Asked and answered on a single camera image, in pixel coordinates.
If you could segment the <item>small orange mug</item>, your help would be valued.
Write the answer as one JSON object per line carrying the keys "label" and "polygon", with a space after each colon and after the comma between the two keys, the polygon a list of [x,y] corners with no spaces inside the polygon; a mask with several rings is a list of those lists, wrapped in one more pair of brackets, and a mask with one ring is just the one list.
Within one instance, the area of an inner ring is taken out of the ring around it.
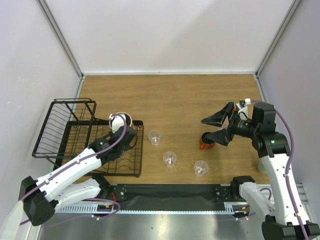
{"label": "small orange mug", "polygon": [[215,141],[210,140],[210,139],[206,139],[207,134],[210,134],[210,132],[204,132],[199,139],[199,149],[200,150],[212,149],[216,145]]}

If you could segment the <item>black skull mug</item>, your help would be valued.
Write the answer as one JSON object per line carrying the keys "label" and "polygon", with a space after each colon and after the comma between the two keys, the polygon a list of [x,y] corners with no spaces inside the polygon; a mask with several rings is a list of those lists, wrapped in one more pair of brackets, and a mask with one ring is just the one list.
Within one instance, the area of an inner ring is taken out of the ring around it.
{"label": "black skull mug", "polygon": [[124,113],[125,117],[126,117],[126,124],[131,128],[135,127],[133,119],[128,113],[126,113],[126,112],[117,112],[117,113]]}

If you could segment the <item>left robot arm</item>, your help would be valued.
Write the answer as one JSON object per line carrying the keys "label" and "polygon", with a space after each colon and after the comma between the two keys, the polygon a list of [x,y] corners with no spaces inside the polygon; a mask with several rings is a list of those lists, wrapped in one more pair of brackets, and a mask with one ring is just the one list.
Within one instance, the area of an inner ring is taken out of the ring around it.
{"label": "left robot arm", "polygon": [[28,221],[39,226],[68,205],[95,198],[107,199],[111,185],[103,176],[94,175],[79,184],[74,182],[121,157],[132,148],[131,142],[136,135],[134,128],[123,125],[115,133],[95,139],[78,156],[56,170],[37,179],[31,176],[23,179],[18,199],[23,202]]}

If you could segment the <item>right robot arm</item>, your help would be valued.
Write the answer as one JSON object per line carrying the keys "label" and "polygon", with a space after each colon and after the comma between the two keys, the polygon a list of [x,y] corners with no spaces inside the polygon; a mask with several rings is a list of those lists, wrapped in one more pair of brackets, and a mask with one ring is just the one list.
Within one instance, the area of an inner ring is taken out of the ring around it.
{"label": "right robot arm", "polygon": [[219,127],[205,139],[227,146],[234,136],[251,139],[270,181],[274,202],[268,200],[250,176],[234,177],[230,195],[235,201],[248,202],[261,220],[266,240],[313,240],[320,226],[311,222],[303,207],[292,171],[294,140],[276,130],[275,107],[249,98],[234,104],[228,102],[220,111],[201,120]]}

